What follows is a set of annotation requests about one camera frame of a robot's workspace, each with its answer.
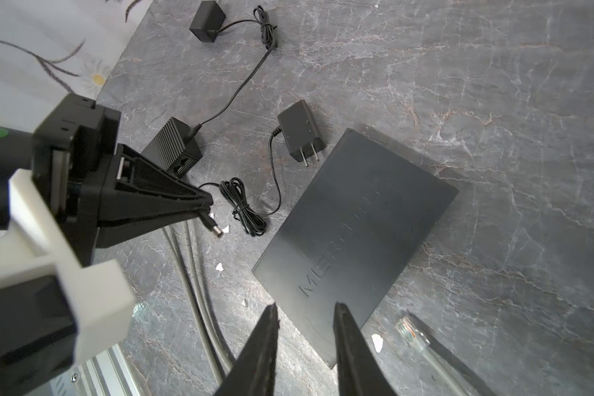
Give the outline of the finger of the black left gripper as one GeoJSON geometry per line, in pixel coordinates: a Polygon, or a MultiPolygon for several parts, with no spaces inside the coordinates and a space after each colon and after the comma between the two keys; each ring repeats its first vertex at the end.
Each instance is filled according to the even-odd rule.
{"type": "Polygon", "coordinates": [[[110,248],[170,224],[207,214],[210,193],[165,172],[118,144],[101,189],[97,248],[110,248]]]}

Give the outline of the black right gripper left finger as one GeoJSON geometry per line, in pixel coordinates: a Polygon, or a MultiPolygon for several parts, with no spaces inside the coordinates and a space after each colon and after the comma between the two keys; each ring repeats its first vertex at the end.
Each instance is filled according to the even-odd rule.
{"type": "Polygon", "coordinates": [[[267,305],[234,367],[214,393],[273,396],[280,321],[277,305],[267,305]]]}

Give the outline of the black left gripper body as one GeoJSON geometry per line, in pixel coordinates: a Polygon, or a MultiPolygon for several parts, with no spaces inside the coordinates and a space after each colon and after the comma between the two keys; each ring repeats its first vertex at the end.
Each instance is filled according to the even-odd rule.
{"type": "Polygon", "coordinates": [[[32,138],[32,180],[80,264],[92,265],[120,112],[70,93],[32,138]]]}

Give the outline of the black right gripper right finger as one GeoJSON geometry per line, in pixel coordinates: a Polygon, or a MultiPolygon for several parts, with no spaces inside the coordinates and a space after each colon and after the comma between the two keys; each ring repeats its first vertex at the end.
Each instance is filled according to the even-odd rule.
{"type": "Polygon", "coordinates": [[[337,302],[333,315],[338,390],[343,395],[395,395],[380,370],[351,311],[337,302]]]}

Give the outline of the slim ribbed black switch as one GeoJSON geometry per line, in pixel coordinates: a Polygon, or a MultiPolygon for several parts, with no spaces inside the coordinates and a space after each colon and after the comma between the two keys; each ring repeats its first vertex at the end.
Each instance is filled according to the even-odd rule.
{"type": "Polygon", "coordinates": [[[171,117],[143,149],[141,155],[167,173],[183,178],[203,157],[196,142],[201,125],[193,128],[171,117]]]}

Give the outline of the black power adapter with cable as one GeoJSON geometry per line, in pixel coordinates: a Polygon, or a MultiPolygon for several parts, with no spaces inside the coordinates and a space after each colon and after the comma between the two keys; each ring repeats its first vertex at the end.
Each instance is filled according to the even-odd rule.
{"type": "Polygon", "coordinates": [[[227,25],[224,24],[226,14],[224,10],[219,6],[216,1],[202,1],[199,6],[196,15],[194,16],[191,25],[189,26],[190,32],[203,43],[214,43],[216,38],[227,31],[229,28],[237,26],[242,23],[254,23],[258,25],[261,35],[261,41],[266,49],[266,53],[262,56],[262,59],[253,68],[252,72],[244,79],[244,81],[238,86],[229,101],[220,109],[215,115],[210,117],[203,122],[195,125],[191,130],[184,136],[183,142],[185,144],[192,141],[200,129],[207,123],[212,122],[224,112],[226,112],[232,105],[236,97],[244,89],[244,87],[252,80],[257,74],[259,69],[262,67],[264,62],[269,57],[270,53],[274,51],[278,46],[278,39],[276,34],[277,25],[271,21],[270,13],[267,12],[263,6],[258,5],[254,8],[253,19],[241,19],[233,21],[227,25]]]}

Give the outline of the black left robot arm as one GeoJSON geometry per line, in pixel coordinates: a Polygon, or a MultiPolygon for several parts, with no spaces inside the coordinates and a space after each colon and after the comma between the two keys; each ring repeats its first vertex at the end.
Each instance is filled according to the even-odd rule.
{"type": "Polygon", "coordinates": [[[120,117],[71,93],[34,133],[0,126],[0,230],[15,215],[8,181],[24,169],[84,267],[98,248],[188,219],[221,235],[210,193],[117,143],[120,117]]]}

